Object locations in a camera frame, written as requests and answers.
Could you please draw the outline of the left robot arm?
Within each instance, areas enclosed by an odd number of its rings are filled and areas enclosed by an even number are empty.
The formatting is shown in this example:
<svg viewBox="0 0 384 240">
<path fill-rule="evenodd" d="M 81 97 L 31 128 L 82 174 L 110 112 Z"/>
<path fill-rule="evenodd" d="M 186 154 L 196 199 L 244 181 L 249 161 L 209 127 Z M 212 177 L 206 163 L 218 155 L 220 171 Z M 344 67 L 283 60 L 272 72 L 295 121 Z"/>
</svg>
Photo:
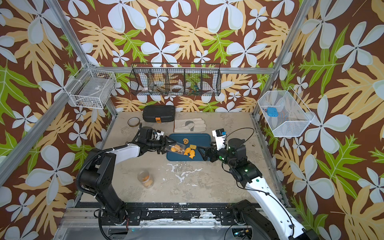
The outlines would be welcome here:
<svg viewBox="0 0 384 240">
<path fill-rule="evenodd" d="M 125 203 L 112 186 L 115 165 L 140 157 L 146 152 L 165 154 L 178 143 L 164 132 L 140 127 L 133 140 L 105 150 L 92 149 L 76 177 L 77 189 L 93 196 L 101 205 L 99 212 L 116 224 L 127 220 Z"/>
</svg>

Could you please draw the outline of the clear jar orange cookies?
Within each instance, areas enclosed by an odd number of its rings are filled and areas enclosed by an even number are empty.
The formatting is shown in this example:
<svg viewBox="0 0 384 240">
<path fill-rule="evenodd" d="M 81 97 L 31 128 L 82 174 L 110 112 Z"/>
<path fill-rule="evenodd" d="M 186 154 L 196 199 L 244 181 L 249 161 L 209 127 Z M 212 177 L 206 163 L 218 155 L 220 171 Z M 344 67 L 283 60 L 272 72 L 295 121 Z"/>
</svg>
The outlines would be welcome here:
<svg viewBox="0 0 384 240">
<path fill-rule="evenodd" d="M 154 185 L 154 179 L 147 170 L 139 172 L 137 178 L 138 181 L 147 189 L 151 188 Z"/>
</svg>

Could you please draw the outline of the clear jar brown cookies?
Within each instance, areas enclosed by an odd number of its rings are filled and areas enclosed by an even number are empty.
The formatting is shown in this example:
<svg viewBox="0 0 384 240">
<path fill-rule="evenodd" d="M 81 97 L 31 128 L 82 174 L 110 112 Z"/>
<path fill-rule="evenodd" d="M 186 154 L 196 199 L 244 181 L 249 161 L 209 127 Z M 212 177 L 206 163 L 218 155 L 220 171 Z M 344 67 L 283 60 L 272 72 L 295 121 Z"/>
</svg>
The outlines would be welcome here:
<svg viewBox="0 0 384 240">
<path fill-rule="evenodd" d="M 185 153 L 186 146 L 180 143 L 172 143 L 166 145 L 165 150 L 171 153 L 183 155 Z"/>
</svg>

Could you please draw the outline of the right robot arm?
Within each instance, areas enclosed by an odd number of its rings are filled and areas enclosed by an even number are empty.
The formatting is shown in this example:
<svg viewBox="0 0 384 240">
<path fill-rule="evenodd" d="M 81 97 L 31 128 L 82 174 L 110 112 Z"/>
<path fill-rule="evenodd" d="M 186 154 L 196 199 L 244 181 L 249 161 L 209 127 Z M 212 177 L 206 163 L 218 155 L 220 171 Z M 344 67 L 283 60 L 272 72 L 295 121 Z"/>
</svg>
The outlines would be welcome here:
<svg viewBox="0 0 384 240">
<path fill-rule="evenodd" d="M 252 229 L 253 240 L 317 240 L 319 236 L 294 218 L 273 193 L 261 171 L 247 157 L 246 140 L 217 139 L 211 147 L 197 147 L 204 161 L 220 161 L 229 167 L 238 188 L 250 193 L 262 208 L 259 213 L 249 201 L 233 206 L 235 223 Z"/>
</svg>

